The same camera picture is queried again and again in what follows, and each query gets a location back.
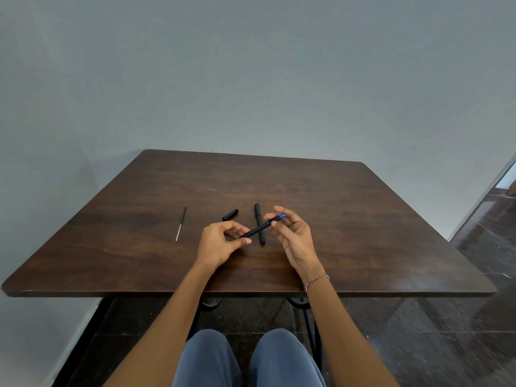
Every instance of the braided bracelet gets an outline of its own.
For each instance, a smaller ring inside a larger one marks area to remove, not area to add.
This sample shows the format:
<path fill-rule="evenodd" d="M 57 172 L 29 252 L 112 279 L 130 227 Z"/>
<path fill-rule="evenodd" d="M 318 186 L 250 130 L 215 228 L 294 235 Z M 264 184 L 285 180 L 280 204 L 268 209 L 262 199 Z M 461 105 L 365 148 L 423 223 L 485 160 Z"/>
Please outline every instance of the braided bracelet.
<path fill-rule="evenodd" d="M 303 290 L 306 292 L 308 291 L 308 287 L 310 285 L 312 285 L 315 281 L 317 281 L 318 279 L 320 278 L 323 278 L 323 277 L 327 277 L 328 279 L 330 279 L 330 276 L 327 275 L 327 274 L 321 274 L 321 275 L 318 275 L 316 278 L 314 279 L 311 279 L 310 281 L 308 281 L 304 286 L 303 286 Z"/>

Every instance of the hand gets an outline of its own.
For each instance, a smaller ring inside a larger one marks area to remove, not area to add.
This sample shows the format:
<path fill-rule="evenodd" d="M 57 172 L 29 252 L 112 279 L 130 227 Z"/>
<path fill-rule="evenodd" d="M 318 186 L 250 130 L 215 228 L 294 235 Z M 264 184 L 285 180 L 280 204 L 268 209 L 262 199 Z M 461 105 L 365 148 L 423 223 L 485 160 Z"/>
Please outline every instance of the hand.
<path fill-rule="evenodd" d="M 251 243 L 249 238 L 238 239 L 248 232 L 248 227 L 244 227 L 235 221 L 223 221 L 208 225 L 202 231 L 195 263 L 209 268 L 211 274 L 213 274 L 216 268 L 228 260 L 233 251 Z M 235 240 L 228 241 L 224 236 Z"/>
<path fill-rule="evenodd" d="M 290 265 L 299 274 L 303 283 L 306 284 L 318 275 L 325 274 L 324 267 L 315 253 L 308 224 L 290 209 L 275 206 L 274 210 L 275 213 L 267 213 L 264 219 L 270 220 L 279 214 L 287 214 L 281 221 L 273 221 L 269 228 L 281 242 Z"/>

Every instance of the brown tabletop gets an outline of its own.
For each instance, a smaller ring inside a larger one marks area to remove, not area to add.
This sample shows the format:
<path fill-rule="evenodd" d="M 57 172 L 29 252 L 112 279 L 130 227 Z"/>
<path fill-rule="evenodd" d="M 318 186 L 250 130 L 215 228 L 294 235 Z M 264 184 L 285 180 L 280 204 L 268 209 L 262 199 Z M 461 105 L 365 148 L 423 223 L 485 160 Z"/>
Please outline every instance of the brown tabletop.
<path fill-rule="evenodd" d="M 486 296 L 495 287 L 360 162 L 145 150 L 2 285 L 9 296 L 174 292 L 203 227 L 253 206 L 296 211 L 340 296 Z M 175 241 L 185 204 L 186 218 Z M 300 296 L 266 231 L 212 276 L 210 296 Z"/>

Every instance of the black baseboard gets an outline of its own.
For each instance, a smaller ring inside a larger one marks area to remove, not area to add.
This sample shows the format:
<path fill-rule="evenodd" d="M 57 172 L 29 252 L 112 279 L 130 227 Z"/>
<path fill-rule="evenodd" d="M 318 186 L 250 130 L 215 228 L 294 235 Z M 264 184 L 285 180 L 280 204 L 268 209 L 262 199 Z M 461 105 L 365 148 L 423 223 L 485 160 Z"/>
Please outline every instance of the black baseboard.
<path fill-rule="evenodd" d="M 70 355 L 61 368 L 61 371 L 59 371 L 56 379 L 54 380 L 52 387 L 66 387 L 68 383 L 70 383 L 70 379 L 72 379 L 75 370 L 83 359 L 84 353 L 86 352 L 86 349 L 88 349 L 95 333 L 99 330 L 102 320 L 104 320 L 112 302 L 113 298 L 110 297 L 105 297 L 100 301 L 97 310 L 75 344 L 74 349 L 70 352 Z"/>

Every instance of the thigh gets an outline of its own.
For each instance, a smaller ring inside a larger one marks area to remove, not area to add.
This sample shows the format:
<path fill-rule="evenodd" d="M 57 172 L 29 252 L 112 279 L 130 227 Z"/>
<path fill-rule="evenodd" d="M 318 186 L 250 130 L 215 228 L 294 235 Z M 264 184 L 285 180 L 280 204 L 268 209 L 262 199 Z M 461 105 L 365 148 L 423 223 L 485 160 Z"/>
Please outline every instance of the thigh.
<path fill-rule="evenodd" d="M 224 335 L 201 330 L 186 342 L 172 387 L 241 385 L 240 368 Z"/>
<path fill-rule="evenodd" d="M 305 347 L 289 331 L 265 334 L 249 365 L 249 386 L 326 386 L 323 376 Z"/>

